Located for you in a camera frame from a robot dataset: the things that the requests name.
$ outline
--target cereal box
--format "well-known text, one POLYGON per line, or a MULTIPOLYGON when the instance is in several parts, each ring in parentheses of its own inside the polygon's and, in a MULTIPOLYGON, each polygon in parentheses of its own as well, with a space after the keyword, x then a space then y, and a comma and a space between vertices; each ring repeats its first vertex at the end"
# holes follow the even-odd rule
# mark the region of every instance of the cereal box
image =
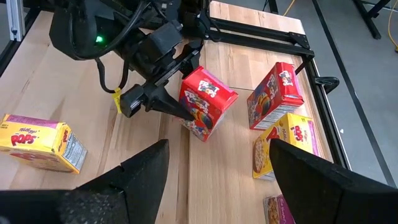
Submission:
POLYGON ((206 141, 237 98, 235 91, 199 66, 182 82, 179 102, 195 117, 183 120, 183 125, 206 141))
POLYGON ((267 129, 303 105, 294 66, 277 62, 248 98, 250 129, 267 129))
POLYGON ((6 114, 0 151, 30 166, 78 174, 87 150, 66 123, 6 114))
POLYGON ((264 199, 267 224, 295 224, 283 195, 264 199))
POLYGON ((253 177, 275 180, 269 159, 271 139, 278 138, 314 155, 319 155, 311 118, 287 113, 253 142, 253 177))

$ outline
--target wooden table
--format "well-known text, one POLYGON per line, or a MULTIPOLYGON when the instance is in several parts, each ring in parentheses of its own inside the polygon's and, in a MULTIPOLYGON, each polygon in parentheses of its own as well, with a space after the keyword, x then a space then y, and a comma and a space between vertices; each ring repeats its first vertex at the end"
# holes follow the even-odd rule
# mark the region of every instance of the wooden table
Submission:
MULTIPOLYGON (((238 6, 211 3, 211 15, 282 31, 304 33, 301 22, 238 6)), ((66 121, 88 150, 81 174, 35 169, 0 154, 0 189, 73 189, 112 169, 159 139, 170 140, 170 164, 157 223, 265 223, 262 199, 280 193, 276 182, 251 177, 251 143, 246 98, 276 62, 298 66, 301 58, 237 45, 207 42, 201 64, 239 93, 224 121, 203 143, 172 116, 141 110, 128 119, 117 114, 100 88, 94 61, 77 62, 50 43, 52 14, 41 12, 0 78, 0 115, 19 114, 66 121)), ((102 57, 106 83, 121 78, 122 60, 102 57)), ((167 85, 177 97, 181 74, 167 85)), ((298 74, 305 106, 297 113, 315 122, 318 148, 331 160, 305 72, 298 74)), ((144 80, 135 72, 127 88, 144 80)))

